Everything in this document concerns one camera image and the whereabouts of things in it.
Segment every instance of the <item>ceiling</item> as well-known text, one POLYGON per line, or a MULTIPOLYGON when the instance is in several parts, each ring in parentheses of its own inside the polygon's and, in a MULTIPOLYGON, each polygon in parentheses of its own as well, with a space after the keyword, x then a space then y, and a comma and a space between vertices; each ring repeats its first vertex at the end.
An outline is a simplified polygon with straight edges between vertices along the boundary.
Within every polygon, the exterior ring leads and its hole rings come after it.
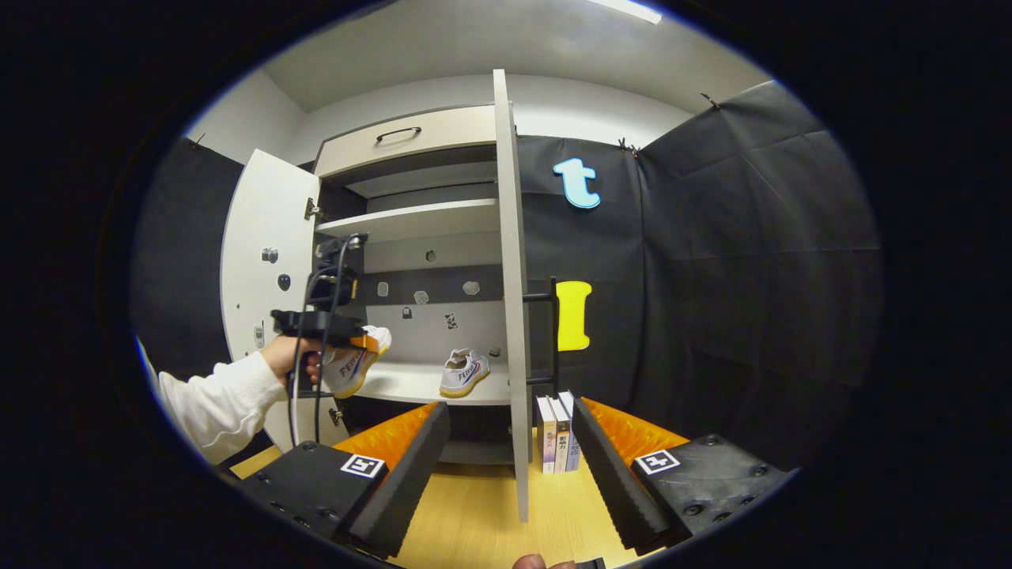
POLYGON ((400 83, 502 68, 598 83, 699 112, 770 79, 665 15, 654 25, 586 0, 397 0, 266 64, 304 111, 400 83))

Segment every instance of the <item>book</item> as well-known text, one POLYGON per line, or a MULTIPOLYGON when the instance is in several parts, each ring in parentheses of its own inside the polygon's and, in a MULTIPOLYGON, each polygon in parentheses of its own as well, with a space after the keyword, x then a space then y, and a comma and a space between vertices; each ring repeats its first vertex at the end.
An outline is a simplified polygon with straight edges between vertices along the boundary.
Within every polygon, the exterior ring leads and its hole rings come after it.
POLYGON ((573 394, 564 391, 559 394, 559 401, 563 404, 563 408, 566 409, 566 413, 570 417, 570 450, 569 457, 566 459, 566 472, 573 472, 574 470, 580 468, 580 442, 576 439, 576 434, 573 432, 573 394))
POLYGON ((570 418, 563 404, 553 397, 552 412, 556 414, 556 472, 566 472, 566 461, 569 459, 570 418))
POLYGON ((538 397, 537 436, 541 441, 541 472, 556 472, 556 414, 547 397, 538 397))

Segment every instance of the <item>hand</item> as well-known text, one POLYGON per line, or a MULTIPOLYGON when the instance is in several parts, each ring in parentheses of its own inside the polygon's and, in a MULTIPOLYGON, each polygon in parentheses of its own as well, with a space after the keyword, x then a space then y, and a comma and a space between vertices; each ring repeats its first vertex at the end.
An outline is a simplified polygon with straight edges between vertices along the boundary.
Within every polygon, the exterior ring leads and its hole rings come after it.
MULTIPOLYGON (((306 367, 306 371, 309 373, 310 382, 316 385, 320 382, 320 341, 303 338, 300 347, 300 353, 313 352, 309 356, 309 364, 306 367)), ((288 372, 296 367, 296 338, 291 336, 277 336, 260 350, 260 355, 267 361, 270 371, 274 372, 277 381, 281 382, 282 386, 287 387, 288 372)))
POLYGON ((535 553, 517 559, 516 563, 513 564, 513 569, 576 569, 576 563, 566 561, 549 567, 544 564, 544 559, 535 553))

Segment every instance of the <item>white wall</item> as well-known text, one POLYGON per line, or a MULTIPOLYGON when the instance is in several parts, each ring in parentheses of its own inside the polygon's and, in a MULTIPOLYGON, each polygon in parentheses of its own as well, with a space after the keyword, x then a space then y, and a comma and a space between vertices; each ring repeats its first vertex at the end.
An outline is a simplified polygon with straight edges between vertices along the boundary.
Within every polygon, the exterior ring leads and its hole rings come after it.
MULTIPOLYGON (((692 116, 655 99, 583 81, 507 72, 506 85, 521 135, 607 144, 625 138, 626 144, 640 148, 692 116)), ((400 114, 492 100, 491 70, 487 75, 444 77, 377 89, 305 114, 287 150, 278 157, 304 164, 316 159, 321 142, 345 131, 400 114)))
POLYGON ((257 148, 284 156, 305 117, 299 105, 263 70, 257 70, 216 101, 185 136, 195 141, 204 135, 200 146, 246 164, 257 148))

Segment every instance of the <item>wall hook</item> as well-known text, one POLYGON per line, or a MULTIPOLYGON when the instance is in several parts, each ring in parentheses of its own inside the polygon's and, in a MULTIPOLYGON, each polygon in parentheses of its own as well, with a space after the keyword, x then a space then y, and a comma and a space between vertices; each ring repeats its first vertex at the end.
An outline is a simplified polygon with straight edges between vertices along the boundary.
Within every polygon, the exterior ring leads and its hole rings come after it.
POLYGON ((721 108, 721 105, 718 104, 715 100, 709 98, 709 95, 707 95, 706 93, 699 93, 699 94, 702 95, 703 98, 705 98, 706 100, 708 100, 709 104, 713 105, 713 108, 721 108))

